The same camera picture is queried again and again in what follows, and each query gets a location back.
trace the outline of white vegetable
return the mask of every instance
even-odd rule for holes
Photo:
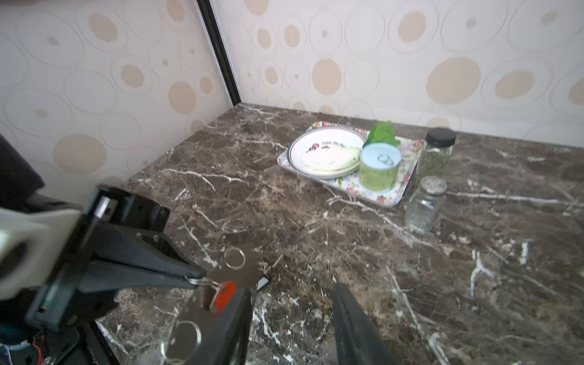
[[[315,171],[335,171],[359,164],[359,147],[310,151],[302,156],[304,166]]]

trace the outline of red tag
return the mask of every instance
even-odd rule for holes
[[[217,293],[217,298],[215,299],[215,307],[219,310],[219,312],[223,312],[223,309],[231,300],[231,297],[237,291],[237,286],[233,281],[228,281],[221,286],[219,289],[219,293]]]

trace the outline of glass jar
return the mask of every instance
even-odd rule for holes
[[[425,176],[422,179],[405,213],[404,222],[409,230],[420,234],[430,232],[444,202],[446,187],[446,181],[438,176]]]
[[[416,186],[425,176],[440,176],[446,169],[456,133],[448,128],[432,128],[426,135],[426,141],[418,165],[416,166]]]

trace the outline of wall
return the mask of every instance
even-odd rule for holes
[[[48,196],[85,203],[231,107],[187,0],[14,0],[0,16],[0,133]]]
[[[582,0],[213,0],[246,102],[584,146]]]

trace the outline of marble countertop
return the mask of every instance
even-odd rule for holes
[[[336,364],[339,281],[403,364],[584,359],[584,150],[460,134],[439,222],[418,236],[402,227],[410,192],[382,209],[276,165],[319,120],[373,123],[240,104],[125,186],[171,209],[165,232],[208,270],[224,245],[253,242],[267,265],[283,255],[256,300],[249,364]],[[160,342],[191,295],[121,291],[99,321],[121,364],[160,364]]]

